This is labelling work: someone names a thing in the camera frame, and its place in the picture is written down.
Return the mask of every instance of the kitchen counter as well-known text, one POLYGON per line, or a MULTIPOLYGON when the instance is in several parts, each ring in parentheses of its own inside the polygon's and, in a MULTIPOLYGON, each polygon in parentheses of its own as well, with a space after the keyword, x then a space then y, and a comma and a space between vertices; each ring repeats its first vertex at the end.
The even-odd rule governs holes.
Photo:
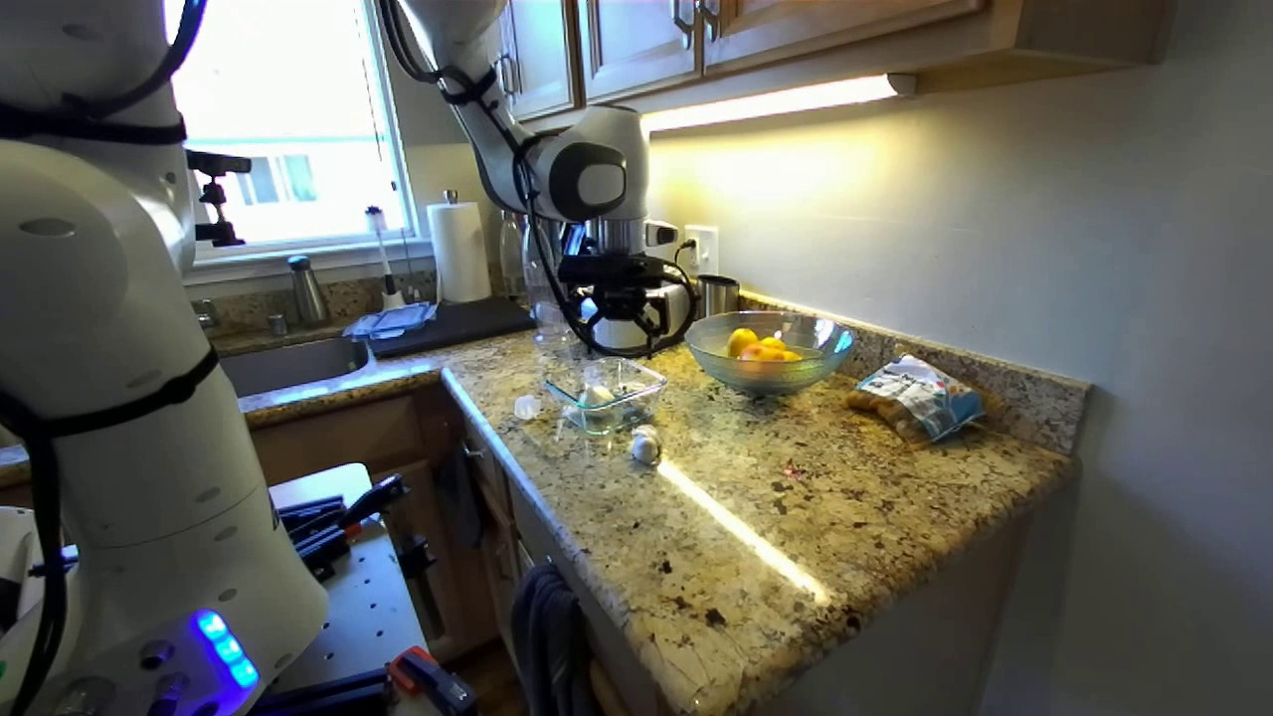
POLYGON ((536 368, 529 333, 513 333, 242 398, 242 415, 272 426, 440 377, 551 527, 574 584, 626 632, 675 714, 761 706, 1031 515, 1076 479, 1088 393, 1028 376, 1028 386, 995 393, 1050 393, 1016 406, 1016 419, 1035 409, 1031 426, 1050 442, 1001 423, 919 446, 848 409, 853 376, 751 406, 708 381, 690 350, 665 350, 651 369, 667 386, 649 406, 665 461, 635 470, 626 434, 513 419, 523 393, 557 406, 536 368))

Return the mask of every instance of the window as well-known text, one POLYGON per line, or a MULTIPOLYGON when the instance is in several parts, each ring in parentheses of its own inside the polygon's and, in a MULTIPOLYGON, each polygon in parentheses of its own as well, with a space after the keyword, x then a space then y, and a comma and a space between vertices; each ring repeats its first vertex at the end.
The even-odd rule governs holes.
POLYGON ((177 100, 189 148, 255 158, 249 175, 223 179, 223 213, 247 239, 231 254, 369 239, 365 207, 381 207, 393 235, 405 232, 410 201, 365 0, 208 3, 177 100))

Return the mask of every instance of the cup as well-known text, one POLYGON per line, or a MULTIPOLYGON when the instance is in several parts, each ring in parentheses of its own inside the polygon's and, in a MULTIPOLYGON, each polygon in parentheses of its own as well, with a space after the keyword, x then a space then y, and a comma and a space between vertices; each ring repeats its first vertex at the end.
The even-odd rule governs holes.
POLYGON ((730 313, 740 301, 740 279, 700 275, 700 319, 730 313))

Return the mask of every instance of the white wall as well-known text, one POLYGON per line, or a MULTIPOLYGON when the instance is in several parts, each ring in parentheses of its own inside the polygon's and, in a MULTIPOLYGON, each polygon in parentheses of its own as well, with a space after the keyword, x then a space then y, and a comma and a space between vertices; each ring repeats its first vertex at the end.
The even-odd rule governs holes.
POLYGON ((1099 386, 983 714, 1273 714, 1273 3, 1167 65, 671 137, 747 286, 1099 386))

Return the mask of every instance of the bowl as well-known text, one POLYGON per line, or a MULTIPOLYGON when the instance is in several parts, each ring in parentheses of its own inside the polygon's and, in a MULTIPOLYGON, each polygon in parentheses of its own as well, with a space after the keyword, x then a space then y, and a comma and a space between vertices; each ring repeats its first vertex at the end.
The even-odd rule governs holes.
POLYGON ((732 311, 695 319, 683 345, 720 386, 773 398, 837 376, 853 353, 853 331, 833 319, 732 311))

